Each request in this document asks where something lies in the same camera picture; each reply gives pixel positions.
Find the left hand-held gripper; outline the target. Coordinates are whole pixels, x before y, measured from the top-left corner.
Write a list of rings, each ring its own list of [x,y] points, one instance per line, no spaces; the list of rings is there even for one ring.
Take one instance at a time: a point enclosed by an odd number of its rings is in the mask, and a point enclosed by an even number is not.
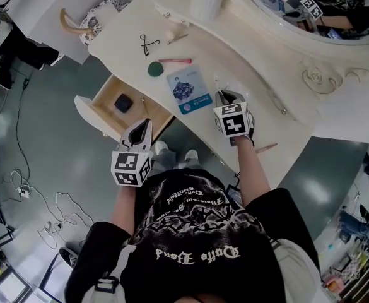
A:
[[[151,171],[153,123],[141,119],[123,133],[112,152],[110,171],[117,185],[141,187]]]

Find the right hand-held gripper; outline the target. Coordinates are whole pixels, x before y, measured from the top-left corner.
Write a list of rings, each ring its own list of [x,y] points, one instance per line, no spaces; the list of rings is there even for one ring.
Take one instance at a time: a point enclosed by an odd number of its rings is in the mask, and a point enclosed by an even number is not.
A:
[[[218,90],[213,113],[218,131],[229,139],[231,146],[236,145],[235,137],[239,136],[247,137],[254,144],[255,121],[243,95],[231,90]]]

